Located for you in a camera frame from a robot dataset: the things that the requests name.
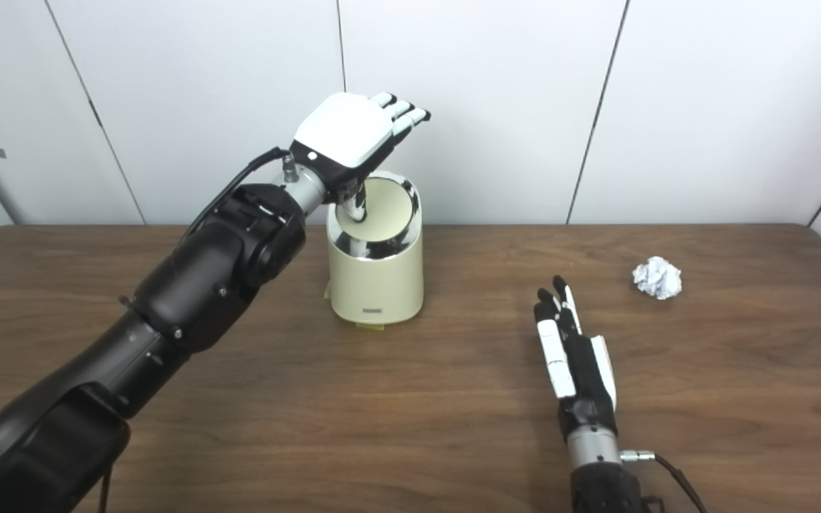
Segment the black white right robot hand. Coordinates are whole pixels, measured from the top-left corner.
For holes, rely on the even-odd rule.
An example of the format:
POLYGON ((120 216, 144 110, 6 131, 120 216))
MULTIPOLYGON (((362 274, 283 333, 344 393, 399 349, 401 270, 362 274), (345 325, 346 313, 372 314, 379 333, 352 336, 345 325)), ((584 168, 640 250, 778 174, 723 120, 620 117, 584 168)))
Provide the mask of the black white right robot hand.
POLYGON ((618 434, 616 384, 603 336, 584 335, 572 289, 560 275, 538 289, 533 311, 564 436, 580 428, 618 434))

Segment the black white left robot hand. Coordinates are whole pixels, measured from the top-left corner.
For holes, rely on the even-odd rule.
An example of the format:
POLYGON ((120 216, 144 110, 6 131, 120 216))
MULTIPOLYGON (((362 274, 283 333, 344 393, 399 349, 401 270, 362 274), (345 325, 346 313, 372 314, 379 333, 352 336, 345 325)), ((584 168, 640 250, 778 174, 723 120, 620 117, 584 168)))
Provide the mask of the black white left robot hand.
POLYGON ((289 153, 300 171, 321 182, 323 204, 343 207, 353 221, 367 217, 365 181, 431 112, 390 92, 336 92, 300 124, 289 153))

